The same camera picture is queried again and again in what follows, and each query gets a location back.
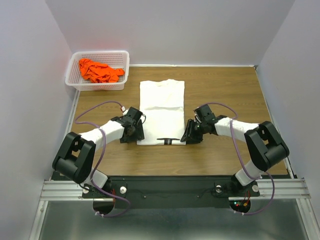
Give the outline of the white t-shirt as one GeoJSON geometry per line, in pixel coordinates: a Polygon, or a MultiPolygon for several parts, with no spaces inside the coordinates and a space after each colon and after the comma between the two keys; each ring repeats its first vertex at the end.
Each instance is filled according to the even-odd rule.
{"type": "Polygon", "coordinates": [[[185,82],[167,79],[142,81],[139,110],[146,116],[140,146],[185,145],[185,82]]]}

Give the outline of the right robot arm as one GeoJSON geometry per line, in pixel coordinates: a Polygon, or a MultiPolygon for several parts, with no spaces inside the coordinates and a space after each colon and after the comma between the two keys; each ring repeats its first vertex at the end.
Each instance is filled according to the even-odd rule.
{"type": "Polygon", "coordinates": [[[270,121],[247,123],[225,115],[216,116],[208,104],[194,110],[194,119],[189,119],[180,141],[199,144],[204,134],[232,138],[241,169],[231,177],[229,187],[235,195],[242,195],[248,185],[259,179],[263,173],[287,158],[290,150],[270,121]],[[237,146],[237,140],[246,143],[250,160],[244,164],[237,146]]]}

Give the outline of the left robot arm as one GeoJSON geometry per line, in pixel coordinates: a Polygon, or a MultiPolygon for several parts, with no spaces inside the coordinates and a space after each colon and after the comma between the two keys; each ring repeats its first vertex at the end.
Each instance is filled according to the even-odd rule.
{"type": "Polygon", "coordinates": [[[94,127],[90,131],[67,133],[54,157],[52,168],[79,185],[93,186],[100,197],[114,196],[107,175],[93,166],[96,151],[102,149],[101,162],[107,144],[116,140],[121,144],[132,143],[145,138],[145,114],[134,107],[128,110],[122,107],[121,110],[121,116],[113,117],[101,126],[83,121],[82,124],[94,127]]]}

